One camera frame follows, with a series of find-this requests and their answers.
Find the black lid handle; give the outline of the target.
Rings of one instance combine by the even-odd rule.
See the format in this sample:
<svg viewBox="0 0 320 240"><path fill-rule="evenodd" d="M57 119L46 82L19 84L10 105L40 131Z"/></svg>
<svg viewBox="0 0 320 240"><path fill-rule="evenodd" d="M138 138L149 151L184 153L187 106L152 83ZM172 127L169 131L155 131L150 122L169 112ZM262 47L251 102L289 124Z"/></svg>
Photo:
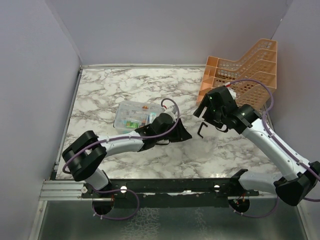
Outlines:
<svg viewBox="0 0 320 240"><path fill-rule="evenodd" d="M201 137L202 139L204 138L204 136L201 134L201 131L202 131L203 127L206 127L206 128L207 128L208 125L207 125L205 122L202 122L202 123L200 124L199 128L198 128L198 131L197 131L197 135L198 135L199 137Z"/></svg>

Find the clear plastic box lid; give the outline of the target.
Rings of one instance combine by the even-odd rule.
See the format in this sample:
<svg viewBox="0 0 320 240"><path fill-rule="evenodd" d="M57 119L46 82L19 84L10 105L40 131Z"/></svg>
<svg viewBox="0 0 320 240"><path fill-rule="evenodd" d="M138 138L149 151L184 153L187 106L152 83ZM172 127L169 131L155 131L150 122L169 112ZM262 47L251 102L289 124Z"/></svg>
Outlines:
<svg viewBox="0 0 320 240"><path fill-rule="evenodd" d="M218 150L223 149L227 144L237 141L242 137L237 133L228 131L222 132L217 130L214 126L206 123L208 127L203 127L201 134L203 138L198 136L197 131L200 127L196 128L195 135L192 139L192 153L198 159L213 159Z"/></svg>

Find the small clear teal packet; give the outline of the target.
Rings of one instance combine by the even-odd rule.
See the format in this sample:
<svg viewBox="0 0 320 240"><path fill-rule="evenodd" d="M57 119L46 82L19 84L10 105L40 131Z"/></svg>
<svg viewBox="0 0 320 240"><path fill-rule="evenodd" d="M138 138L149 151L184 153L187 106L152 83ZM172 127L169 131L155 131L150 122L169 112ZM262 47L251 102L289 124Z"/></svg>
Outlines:
<svg viewBox="0 0 320 240"><path fill-rule="evenodd" d="M151 124L157 117L157 114L155 112L151 112L148 114L148 117L147 117L147 123L148 124Z"/></svg>

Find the green small packet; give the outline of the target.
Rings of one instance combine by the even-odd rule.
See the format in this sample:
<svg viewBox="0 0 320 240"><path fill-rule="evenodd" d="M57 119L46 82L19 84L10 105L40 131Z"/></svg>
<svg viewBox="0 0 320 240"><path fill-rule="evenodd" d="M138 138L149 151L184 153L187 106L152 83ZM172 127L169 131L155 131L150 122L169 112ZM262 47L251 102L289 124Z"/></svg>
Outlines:
<svg viewBox="0 0 320 240"><path fill-rule="evenodd" d="M140 123L137 121L127 120L125 123L125 127L128 129L137 129L140 126Z"/></svg>

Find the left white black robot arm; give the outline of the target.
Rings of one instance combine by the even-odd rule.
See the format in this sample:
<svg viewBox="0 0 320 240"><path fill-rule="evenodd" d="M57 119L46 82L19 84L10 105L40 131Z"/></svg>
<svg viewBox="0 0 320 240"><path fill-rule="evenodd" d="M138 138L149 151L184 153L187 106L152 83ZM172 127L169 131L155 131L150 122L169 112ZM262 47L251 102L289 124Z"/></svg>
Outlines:
<svg viewBox="0 0 320 240"><path fill-rule="evenodd" d="M107 174L99 168L104 158L142 152L163 142L178 143L191 138L182 120L175 119L171 113L161 113L148 125L105 139L88 130L62 152L63 172L72 175L76 182L84 181L91 185L94 193L103 198L110 193L112 185Z"/></svg>

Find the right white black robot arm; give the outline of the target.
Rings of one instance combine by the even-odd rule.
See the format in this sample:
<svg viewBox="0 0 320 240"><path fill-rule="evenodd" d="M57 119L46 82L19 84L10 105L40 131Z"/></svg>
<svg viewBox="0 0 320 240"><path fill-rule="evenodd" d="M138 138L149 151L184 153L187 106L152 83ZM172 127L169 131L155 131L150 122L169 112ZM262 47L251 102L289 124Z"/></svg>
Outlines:
<svg viewBox="0 0 320 240"><path fill-rule="evenodd" d="M240 196L247 190L276 194L290 206L297 206L320 180L320 163L310 162L286 144L248 104L237 106L233 91L220 86L208 91L193 113L220 130L235 130L254 143L279 169L280 174L245 171L230 182L229 189Z"/></svg>

